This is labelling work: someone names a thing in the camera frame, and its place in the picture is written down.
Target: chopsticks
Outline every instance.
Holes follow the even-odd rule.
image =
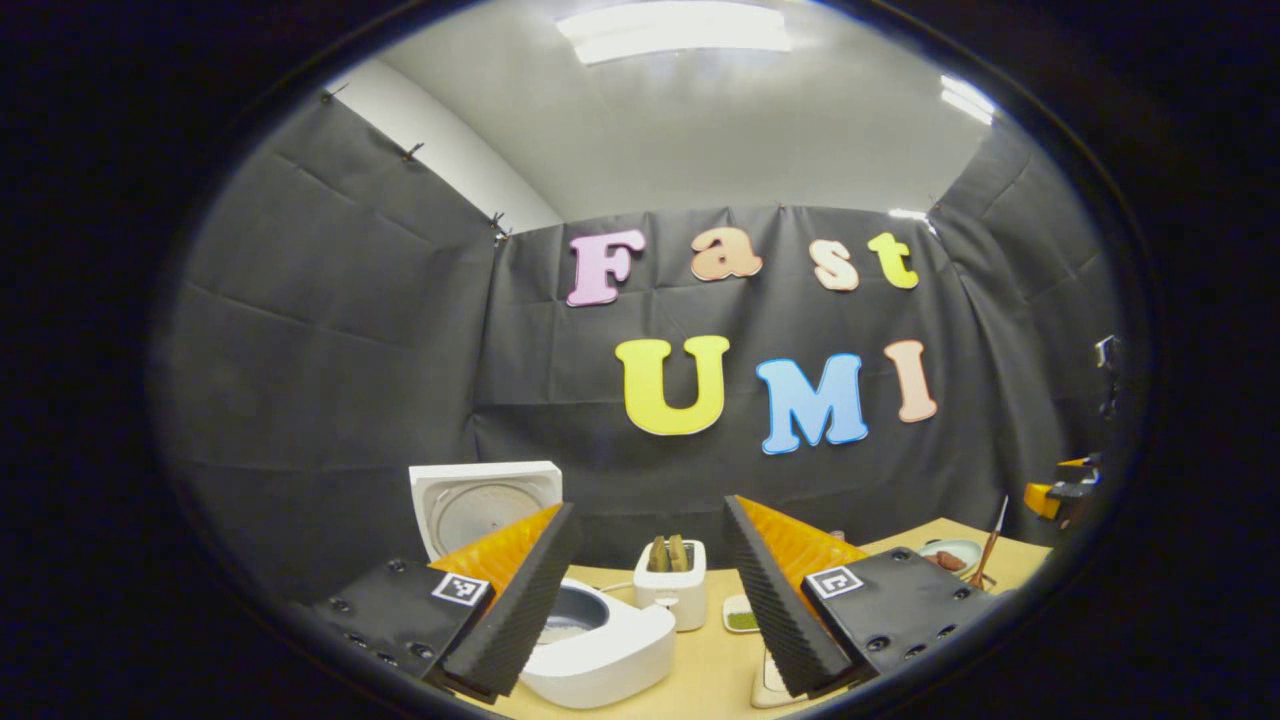
[[[991,557],[991,551],[996,547],[996,538],[1000,537],[1000,528],[1005,525],[1005,511],[1009,510],[1009,496],[1005,496],[1004,505],[1000,506],[1000,519],[996,520],[995,529],[987,536],[987,546],[982,548],[982,560],[978,561],[978,571],[969,578],[969,584],[982,589],[982,571],[987,568],[987,559]]]

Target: yellow letter u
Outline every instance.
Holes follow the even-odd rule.
[[[685,352],[698,361],[698,401],[684,409],[667,405],[662,361],[671,343],[662,340],[628,340],[614,350],[622,360],[622,397],[627,416],[637,428],[655,436],[690,436],[705,430],[724,411],[724,366],[721,356],[728,340],[707,334],[685,341]]]

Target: blue letter m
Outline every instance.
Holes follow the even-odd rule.
[[[764,452],[781,455],[800,447],[800,438],[791,428],[791,418],[810,446],[822,439],[822,429],[831,418],[827,442],[841,445],[867,437],[863,406],[858,400],[858,370],[863,360],[856,355],[832,355],[822,372],[818,392],[805,379],[800,366],[785,357],[767,360],[755,368],[769,387],[769,438]]]

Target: foam letter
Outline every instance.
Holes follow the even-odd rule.
[[[884,348],[884,355],[897,368],[897,384],[902,388],[902,407],[897,416],[904,423],[919,423],[938,411],[938,404],[929,397],[929,386],[924,383],[922,352],[924,345],[918,340],[902,340]]]
[[[708,334],[685,341],[685,352],[698,361],[698,401],[676,410],[667,405],[662,361],[671,343],[662,340],[628,340],[613,351],[622,360],[622,398],[627,416],[637,428],[655,436],[691,436],[719,420],[724,411],[724,366],[721,356],[728,340]]]
[[[630,249],[609,252],[609,247],[621,245]],[[640,231],[625,231],[608,234],[591,234],[575,238],[570,246],[577,252],[577,279],[573,292],[564,302],[570,307],[582,305],[604,305],[618,299],[618,291],[609,287],[605,274],[612,273],[618,282],[631,274],[631,252],[644,250],[644,234]]]
[[[764,260],[751,251],[751,238],[737,228],[713,228],[694,238],[694,275],[700,281],[745,278],[760,272]]]
[[[867,243],[881,258],[881,268],[884,268],[884,277],[893,287],[911,290],[920,282],[920,277],[906,269],[902,258],[911,254],[911,249],[893,240],[893,236],[882,232]]]
[[[822,441],[822,429],[831,418],[827,442],[842,445],[867,437],[863,406],[858,398],[858,370],[863,360],[856,355],[841,354],[827,359],[818,391],[805,379],[794,360],[781,357],[765,360],[755,368],[769,387],[769,437],[764,441],[765,455],[781,455],[800,447],[800,438],[791,428],[791,419],[804,433],[810,446]]]
[[[835,240],[815,240],[809,243],[809,256],[818,264],[813,274],[822,287],[850,291],[858,287],[858,270],[849,261],[849,249]]]

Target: green food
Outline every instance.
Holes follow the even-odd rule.
[[[735,630],[755,630],[759,625],[755,623],[754,612],[730,612],[728,614],[728,626]]]

